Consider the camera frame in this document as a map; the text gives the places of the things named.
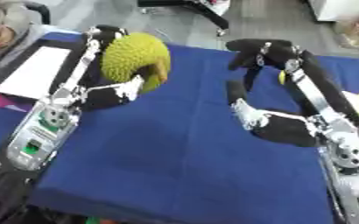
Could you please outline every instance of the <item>white paper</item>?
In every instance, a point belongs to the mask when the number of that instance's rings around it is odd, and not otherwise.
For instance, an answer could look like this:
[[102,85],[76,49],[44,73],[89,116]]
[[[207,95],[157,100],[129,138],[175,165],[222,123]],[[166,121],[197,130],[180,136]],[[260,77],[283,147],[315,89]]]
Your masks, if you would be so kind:
[[42,46],[8,79],[0,84],[0,93],[39,99],[49,93],[70,50]]

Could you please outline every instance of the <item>black chair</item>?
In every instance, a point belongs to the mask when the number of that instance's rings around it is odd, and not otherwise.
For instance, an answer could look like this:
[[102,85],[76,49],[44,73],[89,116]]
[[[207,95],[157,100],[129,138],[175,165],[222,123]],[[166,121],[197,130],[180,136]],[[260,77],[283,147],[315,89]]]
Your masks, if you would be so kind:
[[166,7],[166,6],[187,6],[197,10],[201,15],[211,20],[219,27],[217,36],[223,36],[229,29],[229,21],[210,10],[200,0],[137,0],[138,7]]
[[51,23],[50,11],[49,8],[47,8],[47,6],[41,3],[33,3],[33,2],[24,2],[24,3],[27,9],[29,9],[30,11],[36,11],[40,14],[43,25],[49,25]]

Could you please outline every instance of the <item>blue fabric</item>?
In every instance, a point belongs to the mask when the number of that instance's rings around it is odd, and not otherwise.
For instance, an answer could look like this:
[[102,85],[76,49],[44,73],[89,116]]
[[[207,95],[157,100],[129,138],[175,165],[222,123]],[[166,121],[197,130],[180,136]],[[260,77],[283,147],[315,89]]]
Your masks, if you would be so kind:
[[[251,136],[231,115],[224,82],[234,56],[170,45],[169,81],[120,107],[85,113],[31,203],[116,220],[329,224],[326,186],[312,148]],[[359,59],[320,58],[359,92]],[[296,109],[264,70],[250,94],[259,108]],[[23,114],[0,108],[0,141]]]

